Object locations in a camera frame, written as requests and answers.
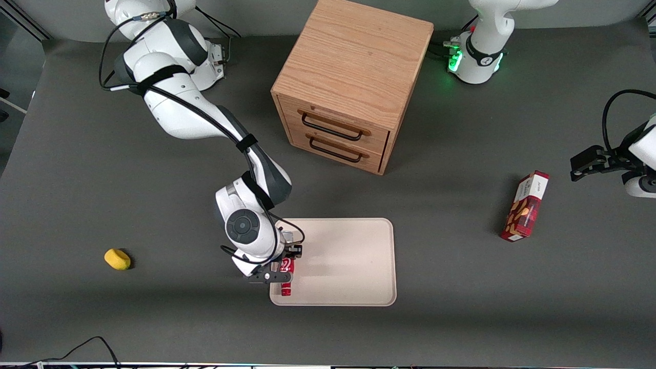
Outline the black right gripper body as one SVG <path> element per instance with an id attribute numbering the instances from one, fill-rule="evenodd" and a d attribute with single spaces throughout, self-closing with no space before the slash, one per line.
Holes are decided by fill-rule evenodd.
<path id="1" fill-rule="evenodd" d="M 281 254 L 274 261 L 281 261 L 281 272 L 293 272 L 295 270 L 295 261 L 298 258 L 291 258 L 291 246 L 303 244 L 303 231 L 281 231 L 283 249 Z"/>

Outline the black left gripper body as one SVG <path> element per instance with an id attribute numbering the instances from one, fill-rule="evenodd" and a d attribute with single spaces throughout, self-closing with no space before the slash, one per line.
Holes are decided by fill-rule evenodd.
<path id="1" fill-rule="evenodd" d="M 630 152 L 629 147 L 637 142 L 638 137 L 642 135 L 645 128 L 645 123 L 637 126 L 623 138 L 618 147 L 610 151 L 608 165 L 611 171 L 642 171 L 644 169 L 643 162 Z"/>

